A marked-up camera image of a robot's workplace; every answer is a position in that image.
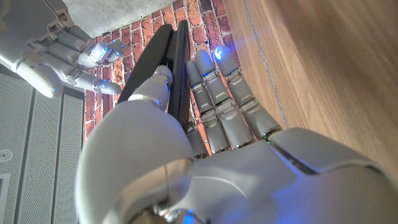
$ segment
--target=metal panel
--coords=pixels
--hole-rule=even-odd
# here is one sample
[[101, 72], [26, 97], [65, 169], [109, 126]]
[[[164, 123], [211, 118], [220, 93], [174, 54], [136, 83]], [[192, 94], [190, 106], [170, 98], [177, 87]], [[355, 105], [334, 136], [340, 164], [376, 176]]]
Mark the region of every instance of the metal panel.
[[0, 174], [11, 173], [4, 223], [12, 223], [33, 88], [25, 81], [3, 74], [0, 74], [0, 83], [0, 149], [11, 150], [14, 154], [10, 161], [0, 162]]
[[50, 223], [61, 98], [35, 95], [18, 223]]
[[83, 100], [65, 95], [63, 101], [54, 224], [77, 223], [75, 176], [81, 150]]

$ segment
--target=wood grain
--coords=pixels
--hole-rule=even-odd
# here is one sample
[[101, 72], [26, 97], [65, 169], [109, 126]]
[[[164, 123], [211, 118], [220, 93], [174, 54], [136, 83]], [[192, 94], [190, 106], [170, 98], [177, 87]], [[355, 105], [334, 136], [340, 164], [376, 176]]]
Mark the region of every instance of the wood grain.
[[[242, 2], [224, 1], [224, 6], [227, 11], [230, 11], [240, 8]], [[228, 21], [229, 24], [234, 24], [230, 27], [239, 62], [241, 63], [243, 77], [260, 104], [265, 107], [281, 126], [284, 126], [267, 70], [262, 62], [261, 53], [245, 10], [238, 10], [234, 13], [234, 16], [228, 16]]]
[[[352, 147], [398, 180], [398, 2], [246, 2], [289, 126]], [[224, 4], [234, 39], [245, 43], [238, 47], [242, 67], [264, 66], [247, 55], [252, 32], [243, 1]], [[252, 75], [262, 77], [258, 71]], [[259, 80], [248, 82], [269, 88]]]

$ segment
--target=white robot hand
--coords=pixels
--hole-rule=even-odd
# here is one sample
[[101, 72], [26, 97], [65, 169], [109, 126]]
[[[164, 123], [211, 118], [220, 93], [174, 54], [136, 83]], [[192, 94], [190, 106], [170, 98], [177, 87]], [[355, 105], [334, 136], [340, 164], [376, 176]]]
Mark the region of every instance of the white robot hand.
[[396, 223], [397, 190], [377, 164], [317, 133], [283, 131], [228, 48], [215, 57], [234, 99], [206, 52], [186, 63], [213, 155], [192, 123], [185, 133], [164, 113], [173, 76], [157, 67], [83, 147], [80, 223]]
[[62, 0], [0, 0], [0, 63], [47, 97], [62, 94], [62, 82], [104, 94], [119, 85], [88, 70], [113, 63], [124, 52], [119, 40], [96, 44], [76, 26]]

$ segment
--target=blue light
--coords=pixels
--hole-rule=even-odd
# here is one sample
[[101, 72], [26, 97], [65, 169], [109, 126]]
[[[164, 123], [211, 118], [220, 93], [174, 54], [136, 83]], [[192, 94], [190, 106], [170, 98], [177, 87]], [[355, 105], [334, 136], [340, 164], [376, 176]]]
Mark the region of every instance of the blue light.
[[184, 219], [182, 220], [182, 224], [192, 224], [193, 218], [189, 215], [185, 215]]
[[221, 60], [221, 51], [220, 52], [217, 52], [217, 49], [215, 50], [215, 55], [216, 55], [216, 58], [218, 59], [218, 60]]

